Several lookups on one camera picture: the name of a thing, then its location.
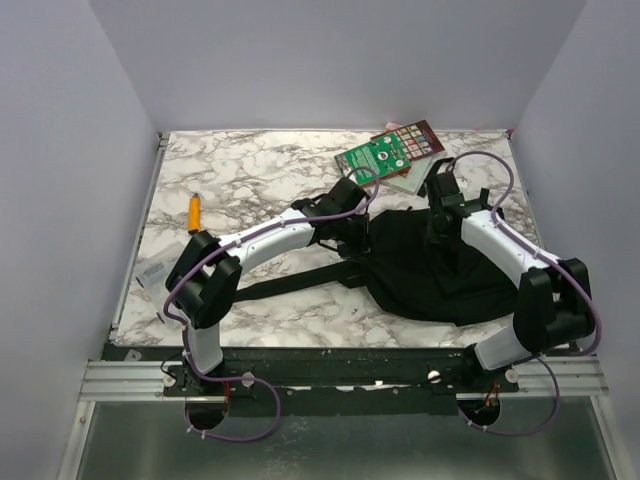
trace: gray floor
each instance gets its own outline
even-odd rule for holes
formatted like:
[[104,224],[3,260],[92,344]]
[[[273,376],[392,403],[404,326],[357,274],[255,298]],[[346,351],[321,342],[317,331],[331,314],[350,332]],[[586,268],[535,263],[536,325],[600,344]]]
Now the gray floor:
[[[505,400],[496,426],[532,426],[549,404]],[[588,399],[564,399],[553,427],[516,439],[479,433],[457,417],[400,415],[286,417],[268,439],[230,444],[187,435],[182,409],[161,403],[97,406],[79,478],[613,478]],[[263,420],[231,418],[225,430],[248,434]]]

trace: white wall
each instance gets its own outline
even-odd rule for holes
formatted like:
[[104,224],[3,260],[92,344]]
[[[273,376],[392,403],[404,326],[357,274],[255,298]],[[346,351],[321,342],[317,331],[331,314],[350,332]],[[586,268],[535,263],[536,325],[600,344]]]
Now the white wall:
[[585,0],[90,0],[162,130],[512,127]]
[[640,472],[640,3],[590,0],[516,128],[542,238],[589,269],[599,350]]
[[0,477],[55,478],[157,136],[84,0],[0,15]]

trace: orange tube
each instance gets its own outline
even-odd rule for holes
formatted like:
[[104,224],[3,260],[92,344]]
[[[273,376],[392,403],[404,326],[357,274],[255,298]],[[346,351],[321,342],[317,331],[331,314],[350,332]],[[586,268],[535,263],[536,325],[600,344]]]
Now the orange tube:
[[191,200],[189,200],[187,231],[191,235],[200,231],[200,196],[197,193],[194,193]]

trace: marble surface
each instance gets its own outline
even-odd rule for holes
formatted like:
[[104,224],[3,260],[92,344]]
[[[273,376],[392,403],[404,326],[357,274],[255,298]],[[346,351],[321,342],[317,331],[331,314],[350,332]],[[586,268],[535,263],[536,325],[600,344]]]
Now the marble surface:
[[[201,224],[214,235],[235,233],[262,223],[298,198],[313,197],[339,178],[333,155],[362,144],[378,132],[236,131],[176,132],[171,135],[140,243],[140,262],[175,241],[186,245],[187,206],[201,197]],[[503,131],[437,132],[450,155],[486,150],[514,166]],[[491,201],[508,176],[482,156],[461,160],[456,175],[466,198],[491,189]],[[387,187],[371,206],[426,208],[427,202]],[[507,221],[536,241],[519,180],[503,204]],[[338,261],[312,246],[289,252],[246,274],[240,287]],[[327,284],[279,297],[234,305],[221,322],[221,343],[230,346],[287,347],[461,347],[497,332],[509,318],[458,328],[406,320],[383,312],[366,289]],[[135,279],[129,285],[116,337],[118,345],[179,345],[176,325],[165,325]]]

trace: wall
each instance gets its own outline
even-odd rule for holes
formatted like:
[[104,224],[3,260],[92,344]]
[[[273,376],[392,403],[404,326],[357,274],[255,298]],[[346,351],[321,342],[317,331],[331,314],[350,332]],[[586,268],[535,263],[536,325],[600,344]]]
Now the wall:
[[512,127],[584,0],[90,0],[162,130]]
[[84,0],[0,16],[0,477],[55,478],[157,135]]
[[636,0],[589,1],[514,138],[542,238],[589,266],[605,326],[599,354],[631,453],[640,451],[639,23]]

